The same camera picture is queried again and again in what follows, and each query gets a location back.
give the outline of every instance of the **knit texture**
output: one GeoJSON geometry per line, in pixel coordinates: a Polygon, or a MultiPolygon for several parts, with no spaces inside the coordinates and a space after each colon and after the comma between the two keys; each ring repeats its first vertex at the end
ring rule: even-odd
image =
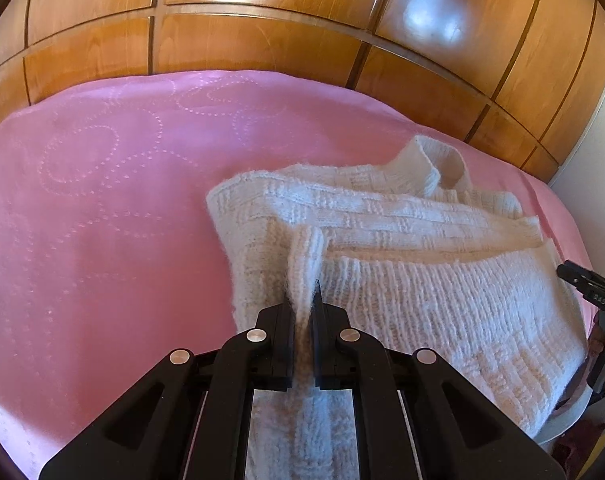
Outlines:
{"type": "Polygon", "coordinates": [[[294,388],[256,393],[247,478],[358,469],[351,395],[313,383],[316,280],[354,327],[402,352],[435,349],[530,436],[585,357],[580,307],[537,218],[510,193],[474,189],[447,144],[417,136],[385,166],[252,171],[207,203],[238,330],[285,287],[295,310],[294,388]]]}

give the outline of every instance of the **pink bedspread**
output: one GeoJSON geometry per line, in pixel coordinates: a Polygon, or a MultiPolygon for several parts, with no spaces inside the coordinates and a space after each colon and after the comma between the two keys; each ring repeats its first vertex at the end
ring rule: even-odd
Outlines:
{"type": "MultiPolygon", "coordinates": [[[[234,333],[204,205],[235,173],[384,163],[417,133],[508,189],[564,258],[589,265],[545,184],[357,92],[278,73],[92,82],[0,125],[0,441],[26,475],[171,349],[234,333]]],[[[587,329],[593,311],[584,307],[587,329]]]]}

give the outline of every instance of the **bed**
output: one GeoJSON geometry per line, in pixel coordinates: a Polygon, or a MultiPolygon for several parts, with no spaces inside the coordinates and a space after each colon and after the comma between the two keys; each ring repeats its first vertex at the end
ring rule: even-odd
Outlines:
{"type": "Polygon", "coordinates": [[[239,171],[384,163],[433,136],[589,266],[544,182],[604,87],[596,0],[12,0],[0,443],[36,478],[168,351],[233,334],[204,196],[239,171]]]}

